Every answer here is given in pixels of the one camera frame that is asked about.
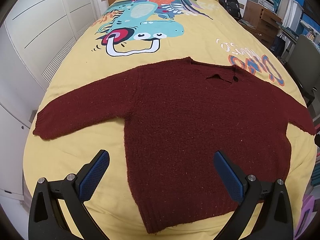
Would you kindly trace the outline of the dark red knit sweater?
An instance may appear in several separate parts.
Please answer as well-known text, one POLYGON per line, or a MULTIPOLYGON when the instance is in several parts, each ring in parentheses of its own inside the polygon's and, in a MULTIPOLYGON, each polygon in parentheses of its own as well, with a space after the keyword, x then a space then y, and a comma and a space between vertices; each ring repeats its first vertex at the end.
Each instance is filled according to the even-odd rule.
POLYGON ((50 103, 33 133, 44 140, 122 118, 127 179, 148 233, 236 208, 213 166, 224 152, 260 180, 290 169, 288 124, 315 134, 305 106, 233 66, 189 57, 139 66, 50 103))

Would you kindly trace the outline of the grey green chair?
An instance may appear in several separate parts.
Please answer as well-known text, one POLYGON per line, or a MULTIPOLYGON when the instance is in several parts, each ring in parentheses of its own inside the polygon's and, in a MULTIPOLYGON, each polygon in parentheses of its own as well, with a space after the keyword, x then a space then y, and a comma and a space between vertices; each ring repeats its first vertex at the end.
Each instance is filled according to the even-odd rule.
POLYGON ((284 67, 302 96, 307 98, 306 105, 309 107, 315 99, 313 88, 319 80, 319 47, 306 36, 300 35, 284 67))

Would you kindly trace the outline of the black backpack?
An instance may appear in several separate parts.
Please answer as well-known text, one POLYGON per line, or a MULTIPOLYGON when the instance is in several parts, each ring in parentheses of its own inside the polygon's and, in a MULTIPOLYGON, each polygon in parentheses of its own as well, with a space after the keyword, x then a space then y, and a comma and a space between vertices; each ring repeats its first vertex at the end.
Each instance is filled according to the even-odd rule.
POLYGON ((242 19, 238 0, 219 0, 219 4, 234 18, 239 21, 242 19))

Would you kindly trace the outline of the dark shopping bag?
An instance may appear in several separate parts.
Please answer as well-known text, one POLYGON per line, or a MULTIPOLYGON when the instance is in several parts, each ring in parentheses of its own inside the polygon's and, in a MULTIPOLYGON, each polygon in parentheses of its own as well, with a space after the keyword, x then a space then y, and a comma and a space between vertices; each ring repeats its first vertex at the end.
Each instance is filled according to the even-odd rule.
POLYGON ((279 57, 283 54, 285 50, 285 40, 281 36, 276 36, 272 45, 270 46, 270 51, 275 57, 279 57))

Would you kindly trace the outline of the yellow dinosaur print bedspread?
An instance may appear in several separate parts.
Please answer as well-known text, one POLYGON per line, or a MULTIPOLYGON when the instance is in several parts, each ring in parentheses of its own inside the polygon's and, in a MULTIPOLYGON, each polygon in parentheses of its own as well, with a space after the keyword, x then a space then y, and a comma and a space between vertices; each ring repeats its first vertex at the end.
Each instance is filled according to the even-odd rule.
MULTIPOLYGON (((120 11, 110 10, 95 21, 73 46, 54 75, 41 106, 56 97, 95 80, 136 66, 191 57, 200 62, 235 63, 267 81, 299 102, 298 87, 283 65, 252 34, 241 27, 217 0, 190 0, 195 12, 170 16, 184 27, 177 37, 159 41, 125 40, 115 45, 115 56, 107 54, 98 29, 106 29, 120 11)), ((24 149, 23 171, 30 192, 39 178, 60 180, 78 171, 101 149, 111 163, 92 199, 86 203, 91 216, 111 239, 212 239, 229 214, 190 224, 180 224, 157 234, 147 233, 127 182, 124 152, 124 122, 111 120, 52 141, 29 134, 24 149)))

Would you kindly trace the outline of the purple stool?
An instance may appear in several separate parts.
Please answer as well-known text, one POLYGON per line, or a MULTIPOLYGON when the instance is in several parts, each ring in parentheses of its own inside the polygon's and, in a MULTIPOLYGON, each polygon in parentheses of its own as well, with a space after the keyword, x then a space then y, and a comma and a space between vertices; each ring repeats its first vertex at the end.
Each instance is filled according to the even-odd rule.
POLYGON ((311 215, 313 213, 314 204, 315 204, 314 196, 308 195, 308 194, 304 195, 302 211, 301 211, 298 225, 297 225, 295 232, 294 232, 293 239, 298 239, 298 237, 306 230, 306 228, 311 220, 311 215))

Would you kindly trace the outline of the wooden drawer cabinet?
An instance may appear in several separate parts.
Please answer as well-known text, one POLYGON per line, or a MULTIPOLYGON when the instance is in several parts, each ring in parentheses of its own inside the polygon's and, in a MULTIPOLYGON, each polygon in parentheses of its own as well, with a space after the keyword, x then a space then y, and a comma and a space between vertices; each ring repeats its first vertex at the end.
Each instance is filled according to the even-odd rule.
POLYGON ((278 24, 282 24, 282 20, 269 9, 247 0, 244 15, 239 23, 265 47, 270 48, 280 29, 278 24))

